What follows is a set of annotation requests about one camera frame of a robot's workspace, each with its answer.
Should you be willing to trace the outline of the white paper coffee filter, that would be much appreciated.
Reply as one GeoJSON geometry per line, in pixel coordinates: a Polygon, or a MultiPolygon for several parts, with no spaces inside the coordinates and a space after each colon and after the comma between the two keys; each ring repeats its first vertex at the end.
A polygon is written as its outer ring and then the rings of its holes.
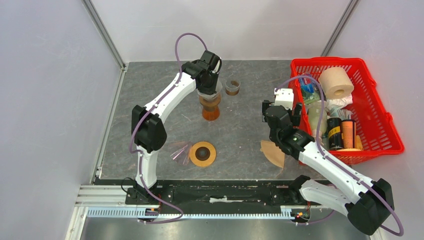
{"type": "Polygon", "coordinates": [[[213,93],[213,94],[205,94],[205,93],[202,93],[199,90],[197,90],[197,94],[200,97],[206,99],[207,101],[211,101],[211,100],[215,99],[218,96],[218,94],[221,92],[222,88],[223,88],[222,83],[221,83],[220,80],[218,80],[217,81],[216,88],[215,88],[215,93],[213,93]]]}

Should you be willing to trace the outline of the dark wooden ring holder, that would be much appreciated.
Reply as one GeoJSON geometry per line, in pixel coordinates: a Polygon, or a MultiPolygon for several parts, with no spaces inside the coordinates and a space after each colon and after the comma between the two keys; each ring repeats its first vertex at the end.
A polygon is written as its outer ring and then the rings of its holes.
{"type": "Polygon", "coordinates": [[[202,105],[202,110],[206,112],[215,112],[219,109],[219,104],[221,102],[221,98],[217,97],[214,99],[206,99],[203,97],[199,97],[199,102],[202,105]]]}

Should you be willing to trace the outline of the light wooden ring holder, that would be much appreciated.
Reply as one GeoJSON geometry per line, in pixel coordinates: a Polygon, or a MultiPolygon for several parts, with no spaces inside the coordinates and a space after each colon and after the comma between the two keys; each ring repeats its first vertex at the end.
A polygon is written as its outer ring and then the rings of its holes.
{"type": "Polygon", "coordinates": [[[190,148],[188,157],[194,165],[208,167],[216,160],[217,151],[211,143],[200,141],[190,148]]]}

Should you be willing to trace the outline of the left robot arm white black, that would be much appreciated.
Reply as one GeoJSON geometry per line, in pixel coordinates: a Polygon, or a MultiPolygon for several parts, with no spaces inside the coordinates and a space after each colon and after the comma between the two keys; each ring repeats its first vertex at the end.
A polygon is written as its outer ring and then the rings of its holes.
{"type": "Polygon", "coordinates": [[[152,204],[157,198],[153,186],[157,182],[159,150],[167,140],[164,123],[175,107],[189,94],[197,92],[204,112],[215,113],[221,101],[219,71],[222,59],[211,51],[204,51],[201,58],[182,64],[174,80],[145,106],[136,105],[131,112],[130,152],[137,153],[136,182],[142,186],[137,197],[144,204],[152,204]]]}

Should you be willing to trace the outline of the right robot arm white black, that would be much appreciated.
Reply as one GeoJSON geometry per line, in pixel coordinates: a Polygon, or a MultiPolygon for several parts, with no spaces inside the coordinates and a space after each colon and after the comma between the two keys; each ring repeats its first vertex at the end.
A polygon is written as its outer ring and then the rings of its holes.
{"type": "Polygon", "coordinates": [[[264,100],[261,111],[274,145],[332,183],[327,186],[300,175],[289,186],[292,203],[300,205],[308,201],[324,205],[346,216],[357,230],[369,236],[379,228],[387,230],[383,223],[389,216],[399,219],[395,215],[390,183],[383,178],[373,180],[326,151],[310,134],[294,126],[300,115],[293,115],[292,110],[264,100]]]}

